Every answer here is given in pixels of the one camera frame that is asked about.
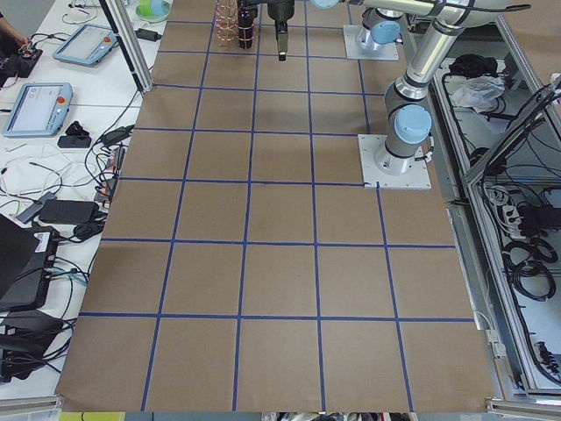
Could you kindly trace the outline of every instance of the grid square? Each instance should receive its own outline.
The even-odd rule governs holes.
[[[240,411],[321,410],[317,322],[244,320],[238,372]]]
[[[394,316],[382,248],[320,247],[319,280],[323,316]]]
[[[322,243],[381,244],[376,195],[362,187],[317,186],[317,239]]]
[[[309,59],[309,83],[313,92],[362,94],[359,63],[355,60]]]
[[[356,137],[314,136],[316,182],[362,184],[359,143]]]
[[[255,55],[210,54],[204,86],[210,88],[253,89]]]
[[[397,46],[397,53],[400,57],[398,61],[362,60],[360,62],[366,94],[383,95],[389,84],[403,75],[407,68],[403,46]]]
[[[212,22],[214,9],[214,2],[181,0],[180,2],[172,3],[172,10],[169,12],[168,21]]]
[[[474,323],[401,323],[401,335],[416,412],[485,411],[494,388]]]
[[[235,320],[162,320],[146,410],[231,410],[235,344]]]
[[[313,246],[248,246],[244,315],[315,316]]]
[[[196,128],[249,131],[252,129],[253,92],[205,89],[202,92]]]
[[[312,242],[311,187],[253,184],[248,238],[250,241]]]
[[[343,30],[341,27],[308,28],[308,49],[310,57],[346,58]]]
[[[241,241],[246,204],[245,184],[188,182],[177,238]]]
[[[167,22],[160,51],[198,51],[206,53],[212,24]]]
[[[310,182],[309,136],[256,134],[253,138],[252,179]]]
[[[180,191],[180,182],[121,180],[113,197],[103,236],[115,239],[170,239]]]
[[[288,35],[288,58],[290,60],[291,56],[306,55],[306,28],[291,25],[291,20],[288,21],[288,30],[290,34]],[[259,27],[259,54],[269,54],[278,57],[279,52],[277,49],[277,41],[274,35],[274,26],[262,25]],[[278,63],[278,73],[282,75],[282,63]]]
[[[367,131],[361,95],[312,94],[314,133],[359,134]]]
[[[366,110],[368,111],[368,130],[371,134],[387,134],[387,112],[383,96],[366,97]]]
[[[157,313],[168,255],[168,243],[102,242],[81,310]]]
[[[340,29],[349,23],[349,7],[340,4],[331,9],[318,9],[312,5],[306,8],[308,26],[334,27]]]
[[[251,48],[240,48],[238,40],[238,28],[231,27],[226,30],[218,30],[215,25],[212,32],[209,51],[212,54],[236,54],[236,55],[255,55],[257,43],[253,41]]]
[[[241,246],[175,244],[165,312],[238,314],[241,262]]]
[[[381,191],[388,243],[454,245],[444,200],[436,189]]]
[[[156,83],[198,87],[205,54],[158,53],[152,75]]]
[[[183,178],[190,140],[191,132],[135,131],[121,176]]]
[[[308,62],[303,57],[259,57],[258,89],[308,91]]]
[[[473,317],[456,250],[392,249],[390,257],[400,317]]]
[[[255,130],[259,132],[309,132],[308,94],[257,93]]]
[[[394,322],[322,322],[322,340],[329,412],[409,412]]]
[[[247,180],[250,141],[249,133],[195,133],[189,179]]]
[[[199,89],[155,86],[145,95],[137,127],[192,129]]]
[[[56,387],[65,410],[140,410],[155,325],[155,318],[80,317]]]

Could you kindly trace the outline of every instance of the robot end effector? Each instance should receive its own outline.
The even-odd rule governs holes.
[[[288,52],[288,20],[295,14],[295,0],[241,0],[240,3],[242,8],[266,4],[267,14],[274,20],[279,61],[285,61]]]

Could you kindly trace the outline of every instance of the person's hand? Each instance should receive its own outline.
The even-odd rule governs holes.
[[[23,33],[17,32],[12,37],[18,46],[26,46],[30,44],[32,41],[29,37],[26,37]]]

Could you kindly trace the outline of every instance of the copper coil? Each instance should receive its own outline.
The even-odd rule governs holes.
[[[217,38],[221,41],[236,39],[238,32],[238,3],[236,0],[217,0],[215,8]]]

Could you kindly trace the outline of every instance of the plastic bag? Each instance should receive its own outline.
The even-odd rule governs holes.
[[[456,107],[473,108],[476,112],[496,108],[496,99],[505,91],[505,82],[500,77],[481,76],[469,79],[451,96]]]

